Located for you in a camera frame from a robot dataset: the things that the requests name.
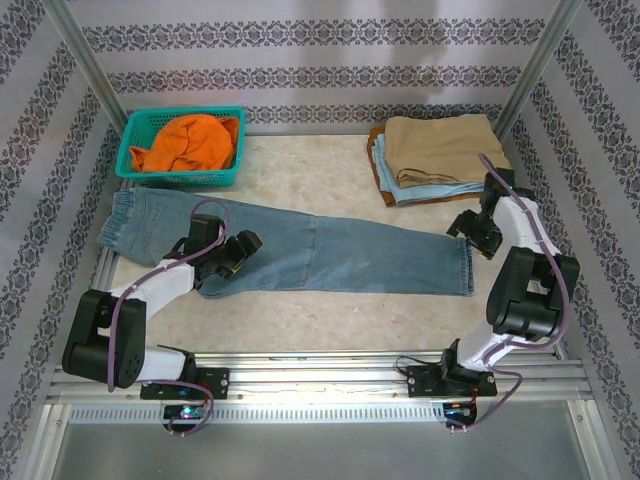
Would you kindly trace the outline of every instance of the beige floor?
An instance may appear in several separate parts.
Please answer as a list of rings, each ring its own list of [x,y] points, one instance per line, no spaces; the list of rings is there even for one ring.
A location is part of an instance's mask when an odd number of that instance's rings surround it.
[[[376,188],[365,136],[248,137],[236,184],[199,192],[220,198],[444,233],[478,201],[387,208]],[[484,322],[504,251],[474,256],[468,298],[328,292],[245,292],[205,300],[191,292],[154,316],[147,342],[191,351],[441,349]],[[146,271],[121,258],[113,285]]]

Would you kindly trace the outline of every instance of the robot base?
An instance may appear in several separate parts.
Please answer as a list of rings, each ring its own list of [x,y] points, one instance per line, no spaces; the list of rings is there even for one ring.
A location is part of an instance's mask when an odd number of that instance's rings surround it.
[[[476,372],[457,363],[456,340],[442,352],[440,363],[412,365],[405,368],[409,397],[495,397],[495,377],[490,372]]]

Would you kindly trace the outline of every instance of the folded blue jeans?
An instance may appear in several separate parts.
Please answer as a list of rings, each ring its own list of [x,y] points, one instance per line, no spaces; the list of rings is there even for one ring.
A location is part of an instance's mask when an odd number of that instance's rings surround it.
[[[189,233],[191,210],[206,197],[134,188],[114,196],[98,242],[153,266]],[[471,252],[462,239],[350,218],[318,217],[224,200],[232,230],[263,241],[230,279],[208,277],[200,293],[222,297],[249,290],[472,295]],[[220,206],[198,213],[224,217]]]

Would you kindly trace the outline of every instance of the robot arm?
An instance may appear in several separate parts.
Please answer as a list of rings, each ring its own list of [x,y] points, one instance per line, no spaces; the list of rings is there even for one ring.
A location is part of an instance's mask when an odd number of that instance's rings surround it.
[[[551,243],[537,216],[532,192],[514,186],[513,171],[499,169],[497,174],[533,213],[542,242],[562,273],[570,299],[580,265],[575,258],[561,255]],[[456,339],[444,350],[439,364],[407,367],[410,397],[495,396],[496,362],[515,348],[555,338],[560,332],[565,308],[561,288],[531,219],[489,173],[480,205],[480,213],[466,210],[447,233],[454,237],[462,233],[488,259],[503,242],[510,247],[489,294],[486,323]]]
[[[224,223],[218,217],[193,215],[189,236],[181,239],[154,269],[164,271],[137,287],[129,284],[110,292],[85,292],[80,298],[63,354],[64,371],[107,383],[109,337],[103,335],[101,329],[111,327],[118,299],[133,286],[134,290],[126,296],[118,314],[114,385],[127,388],[136,382],[151,380],[198,383],[203,372],[196,367],[194,355],[171,347],[146,346],[146,324],[164,306],[194,288],[200,288],[208,276],[215,273],[229,278],[235,274],[262,246],[254,232],[245,230],[202,256],[174,264],[212,245],[223,230]]]

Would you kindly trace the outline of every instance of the folded clothes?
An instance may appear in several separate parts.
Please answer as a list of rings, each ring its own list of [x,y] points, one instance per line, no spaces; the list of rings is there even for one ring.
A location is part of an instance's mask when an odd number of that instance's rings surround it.
[[[203,197],[135,188],[114,196],[98,242],[122,256],[155,265],[187,236],[190,214]],[[222,297],[248,290],[471,295],[472,260],[463,239],[350,218],[225,200],[230,235],[256,232],[262,248],[230,279],[207,278],[199,290]],[[222,215],[205,204],[198,213]]]
[[[431,184],[400,188],[396,185],[393,173],[384,161],[385,134],[378,135],[373,145],[373,158],[380,175],[380,190],[390,192],[396,204],[404,205],[421,200],[453,197],[464,193],[477,193],[484,189],[484,183],[470,182],[462,184]]]
[[[376,163],[373,158],[373,145],[375,144],[375,140],[376,138],[378,138],[378,135],[384,133],[384,128],[385,128],[384,125],[373,127],[369,132],[369,139],[367,140],[367,156],[369,157],[369,163],[371,164],[371,170],[373,171],[373,178],[376,181],[378,190],[380,190],[380,175],[378,174],[378,169],[376,167]],[[454,200],[461,200],[464,198],[478,198],[480,196],[480,193],[481,192],[463,193],[463,194],[454,195],[451,197],[431,198],[428,200],[414,200],[408,204],[415,205],[415,204],[425,204],[425,203],[445,203],[445,202],[451,202]],[[384,192],[380,190],[380,196],[382,197],[382,200],[384,201],[387,207],[394,207],[395,205],[397,205],[391,192]]]
[[[387,120],[385,161],[400,188],[432,183],[482,182],[485,153],[496,167],[511,168],[486,115],[437,120]]]

